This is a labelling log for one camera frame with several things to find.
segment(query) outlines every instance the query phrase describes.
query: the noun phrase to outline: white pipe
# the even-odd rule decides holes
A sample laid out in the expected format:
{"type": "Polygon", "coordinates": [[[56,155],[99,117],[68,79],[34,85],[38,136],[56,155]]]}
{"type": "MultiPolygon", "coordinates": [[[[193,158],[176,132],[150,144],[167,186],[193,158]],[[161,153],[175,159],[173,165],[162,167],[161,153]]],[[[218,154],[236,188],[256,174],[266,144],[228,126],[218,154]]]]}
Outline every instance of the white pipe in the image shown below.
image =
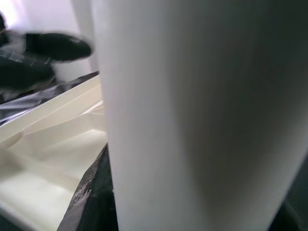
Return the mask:
{"type": "Polygon", "coordinates": [[[254,2],[93,1],[119,230],[269,227],[308,146],[308,52],[292,5],[254,2]]]}

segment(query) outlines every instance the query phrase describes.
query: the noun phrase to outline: white wall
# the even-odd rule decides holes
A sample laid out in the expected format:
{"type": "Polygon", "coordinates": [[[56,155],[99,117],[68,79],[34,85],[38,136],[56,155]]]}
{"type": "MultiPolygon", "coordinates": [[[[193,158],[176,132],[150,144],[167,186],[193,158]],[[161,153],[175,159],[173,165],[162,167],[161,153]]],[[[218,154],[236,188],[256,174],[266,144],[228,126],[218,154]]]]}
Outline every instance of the white wall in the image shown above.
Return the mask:
{"type": "MultiPolygon", "coordinates": [[[[5,14],[8,24],[12,28],[22,31],[63,31],[72,35],[82,36],[93,42],[93,35],[89,35],[91,21],[87,20],[85,26],[80,24],[79,18],[91,17],[91,11],[80,10],[70,0],[2,0],[1,10],[5,14]]],[[[82,75],[97,71],[96,57],[73,63],[56,64],[57,77],[70,81],[82,75]]]]}
{"type": "Polygon", "coordinates": [[[266,231],[308,147],[306,13],[93,2],[119,230],[266,231]]]}

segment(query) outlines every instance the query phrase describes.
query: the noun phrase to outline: white cylinder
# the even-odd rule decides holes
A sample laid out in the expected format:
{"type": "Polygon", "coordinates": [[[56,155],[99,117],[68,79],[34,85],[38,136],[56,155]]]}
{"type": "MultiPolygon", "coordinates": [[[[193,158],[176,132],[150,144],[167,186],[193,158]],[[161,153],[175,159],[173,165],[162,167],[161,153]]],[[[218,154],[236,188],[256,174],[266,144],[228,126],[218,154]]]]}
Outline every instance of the white cylinder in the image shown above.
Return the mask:
{"type": "Polygon", "coordinates": [[[93,1],[121,231],[269,227],[308,147],[308,52],[293,6],[254,2],[93,1]]]}

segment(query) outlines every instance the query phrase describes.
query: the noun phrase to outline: white tube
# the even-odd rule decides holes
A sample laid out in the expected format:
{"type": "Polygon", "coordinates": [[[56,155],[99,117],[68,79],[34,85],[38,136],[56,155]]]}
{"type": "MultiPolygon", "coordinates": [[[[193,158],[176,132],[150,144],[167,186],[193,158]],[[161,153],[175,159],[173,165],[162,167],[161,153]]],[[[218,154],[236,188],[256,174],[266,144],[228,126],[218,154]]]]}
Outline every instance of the white tube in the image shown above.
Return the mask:
{"type": "Polygon", "coordinates": [[[308,146],[283,2],[93,1],[121,231],[267,230],[308,146]]]}

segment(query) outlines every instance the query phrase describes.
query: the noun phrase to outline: white plastic tray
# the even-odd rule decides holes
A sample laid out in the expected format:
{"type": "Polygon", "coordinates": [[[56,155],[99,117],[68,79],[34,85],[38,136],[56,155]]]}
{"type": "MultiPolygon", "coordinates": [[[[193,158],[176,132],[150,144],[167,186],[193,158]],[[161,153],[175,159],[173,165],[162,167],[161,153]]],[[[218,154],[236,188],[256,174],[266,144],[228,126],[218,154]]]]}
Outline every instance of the white plastic tray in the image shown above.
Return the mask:
{"type": "Polygon", "coordinates": [[[107,142],[99,82],[59,97],[0,127],[0,213],[24,230],[57,230],[107,142]]]}

